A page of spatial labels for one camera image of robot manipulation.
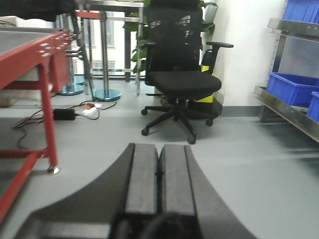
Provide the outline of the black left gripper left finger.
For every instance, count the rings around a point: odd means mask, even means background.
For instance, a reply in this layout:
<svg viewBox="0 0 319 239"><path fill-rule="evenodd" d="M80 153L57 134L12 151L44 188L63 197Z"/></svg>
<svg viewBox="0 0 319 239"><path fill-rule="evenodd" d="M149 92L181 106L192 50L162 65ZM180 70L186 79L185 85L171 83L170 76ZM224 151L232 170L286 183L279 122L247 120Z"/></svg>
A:
<svg viewBox="0 0 319 239"><path fill-rule="evenodd" d="M110 239L120 221L157 213L157 159L152 144L130 143L94 181L32 212L17 239Z"/></svg>

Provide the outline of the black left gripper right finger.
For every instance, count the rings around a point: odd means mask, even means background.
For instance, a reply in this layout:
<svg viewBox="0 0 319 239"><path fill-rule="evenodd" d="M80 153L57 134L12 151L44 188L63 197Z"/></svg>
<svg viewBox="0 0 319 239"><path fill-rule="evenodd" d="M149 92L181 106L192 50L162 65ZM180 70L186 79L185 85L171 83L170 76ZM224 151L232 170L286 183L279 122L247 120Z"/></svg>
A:
<svg viewBox="0 0 319 239"><path fill-rule="evenodd" d="M166 144L159 157L162 212L176 212L194 239L254 239L213 188L189 145Z"/></svg>

